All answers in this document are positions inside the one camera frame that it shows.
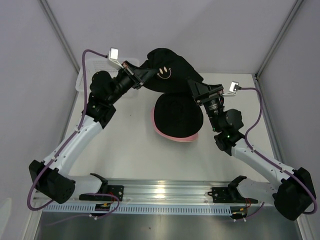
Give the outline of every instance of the smiley face logo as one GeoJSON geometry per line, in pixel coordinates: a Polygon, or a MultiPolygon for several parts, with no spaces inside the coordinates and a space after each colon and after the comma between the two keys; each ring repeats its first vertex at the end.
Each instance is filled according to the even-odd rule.
{"type": "Polygon", "coordinates": [[[157,76],[161,79],[168,79],[171,77],[171,68],[167,69],[165,66],[162,68],[159,68],[159,72],[157,73],[157,76]]]}

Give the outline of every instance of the black cloth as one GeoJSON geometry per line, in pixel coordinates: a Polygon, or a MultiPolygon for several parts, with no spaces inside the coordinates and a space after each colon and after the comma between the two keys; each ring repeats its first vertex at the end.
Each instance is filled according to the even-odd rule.
{"type": "Polygon", "coordinates": [[[147,55],[141,67],[157,69],[158,73],[143,86],[160,93],[189,92],[188,80],[202,82],[204,79],[182,57],[167,48],[157,48],[147,55]]]}
{"type": "Polygon", "coordinates": [[[156,101],[154,122],[165,135],[187,138],[201,129],[204,116],[189,94],[164,93],[156,101]]]}

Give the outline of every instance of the gray wall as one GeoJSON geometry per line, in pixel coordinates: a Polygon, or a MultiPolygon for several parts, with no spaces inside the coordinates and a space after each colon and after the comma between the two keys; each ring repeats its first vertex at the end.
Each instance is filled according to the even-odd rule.
{"type": "Polygon", "coordinates": [[[30,214],[28,166],[57,146],[77,75],[37,1],[0,5],[0,204],[12,198],[1,240],[19,240],[30,214]]]}
{"type": "Polygon", "coordinates": [[[48,0],[78,60],[85,48],[142,63],[170,48],[201,73],[254,73],[295,0],[48,0]]]}
{"type": "MultiPolygon", "coordinates": [[[[286,163],[311,173],[320,195],[320,1],[305,1],[261,84],[286,163]]],[[[320,211],[309,216],[320,239],[320,211]]]]}

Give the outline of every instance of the white plastic object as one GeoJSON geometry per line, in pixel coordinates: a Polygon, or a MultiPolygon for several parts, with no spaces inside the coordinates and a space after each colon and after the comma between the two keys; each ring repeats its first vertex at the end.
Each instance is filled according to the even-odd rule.
{"type": "MultiPolygon", "coordinates": [[[[136,58],[119,58],[118,61],[120,63],[122,63],[124,61],[128,61],[129,63],[131,63],[135,66],[138,66],[138,67],[140,66],[140,62],[136,58]]],[[[114,78],[118,74],[118,70],[113,68],[112,66],[110,66],[108,64],[108,60],[103,57],[88,58],[85,61],[85,68],[86,68],[86,85],[87,85],[88,91],[90,91],[89,86],[92,82],[92,77],[96,72],[107,71],[111,75],[112,78],[114,78]]],[[[80,93],[84,92],[84,76],[83,76],[82,67],[81,67],[80,72],[78,74],[78,77],[76,79],[75,89],[80,93]]]]}
{"type": "Polygon", "coordinates": [[[7,198],[0,203],[0,239],[5,231],[9,217],[11,215],[12,199],[7,198]]]}

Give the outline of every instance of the perforated metal strip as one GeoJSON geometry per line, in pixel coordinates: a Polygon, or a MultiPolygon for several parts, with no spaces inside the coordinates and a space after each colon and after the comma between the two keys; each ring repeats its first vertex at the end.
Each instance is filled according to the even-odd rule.
{"type": "MultiPolygon", "coordinates": [[[[94,203],[52,203],[44,209],[44,212],[64,213],[106,213],[95,211],[94,203]]],[[[148,204],[120,204],[115,214],[163,214],[163,215],[208,215],[208,216],[230,216],[229,206],[214,205],[148,205],[148,204]]]]}

